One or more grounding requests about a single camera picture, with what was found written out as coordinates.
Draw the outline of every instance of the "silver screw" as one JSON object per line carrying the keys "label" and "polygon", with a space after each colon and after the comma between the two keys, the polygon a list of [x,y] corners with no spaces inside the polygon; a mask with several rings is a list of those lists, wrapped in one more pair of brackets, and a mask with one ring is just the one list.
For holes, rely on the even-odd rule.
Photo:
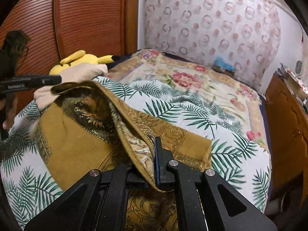
{"label": "silver screw", "polygon": [[177,160],[171,160],[171,161],[169,161],[169,165],[175,167],[175,166],[179,165],[179,162]]}
{"label": "silver screw", "polygon": [[92,169],[92,170],[90,171],[90,175],[91,175],[92,177],[98,176],[99,174],[100,174],[100,171],[99,171],[98,169]]}
{"label": "silver screw", "polygon": [[212,170],[211,168],[210,168],[210,169],[207,169],[207,170],[205,171],[205,173],[206,173],[208,176],[213,176],[213,175],[215,175],[215,171]]}

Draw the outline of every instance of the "brown wooden headboard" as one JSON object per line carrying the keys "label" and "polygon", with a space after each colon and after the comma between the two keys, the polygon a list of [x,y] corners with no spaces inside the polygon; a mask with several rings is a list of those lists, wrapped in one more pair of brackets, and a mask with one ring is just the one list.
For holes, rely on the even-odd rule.
{"label": "brown wooden headboard", "polygon": [[[23,30],[31,41],[17,74],[48,74],[80,49],[98,57],[136,51],[137,18],[138,0],[19,0],[0,26],[0,44],[9,30]],[[18,111],[31,100],[33,91],[19,93]]]}

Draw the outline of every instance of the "bed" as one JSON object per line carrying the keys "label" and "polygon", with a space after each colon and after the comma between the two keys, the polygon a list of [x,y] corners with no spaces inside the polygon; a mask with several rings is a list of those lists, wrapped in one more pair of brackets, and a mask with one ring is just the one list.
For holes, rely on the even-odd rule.
{"label": "bed", "polygon": [[[257,92],[207,67],[151,49],[110,67],[108,77],[94,80],[130,107],[211,139],[212,168],[264,212],[270,143],[264,99]],[[43,113],[34,100],[28,104],[1,147],[4,191],[22,229],[62,194],[31,138]]]}

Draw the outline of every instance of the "hand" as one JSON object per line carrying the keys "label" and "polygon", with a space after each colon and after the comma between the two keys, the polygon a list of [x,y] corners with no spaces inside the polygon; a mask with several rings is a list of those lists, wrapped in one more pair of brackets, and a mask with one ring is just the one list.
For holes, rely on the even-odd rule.
{"label": "hand", "polygon": [[[4,129],[10,129],[14,125],[14,119],[16,116],[16,110],[17,110],[17,95],[14,95],[13,101],[12,101],[12,108],[6,113],[7,119],[3,123]],[[5,106],[5,99],[0,100],[0,110],[2,110]]]}

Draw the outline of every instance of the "yellow plush toy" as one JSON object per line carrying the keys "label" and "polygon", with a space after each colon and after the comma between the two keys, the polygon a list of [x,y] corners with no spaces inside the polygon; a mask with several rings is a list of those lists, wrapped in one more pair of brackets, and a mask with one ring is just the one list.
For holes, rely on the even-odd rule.
{"label": "yellow plush toy", "polygon": [[69,68],[71,66],[75,66],[77,64],[88,62],[91,64],[107,64],[114,62],[115,60],[119,59],[117,56],[112,55],[106,55],[100,58],[97,58],[95,55],[86,54],[84,50],[79,50],[73,54],[71,54],[69,57],[64,58],[61,60],[59,65],[54,66],[49,74],[55,75],[59,74],[62,70]]}

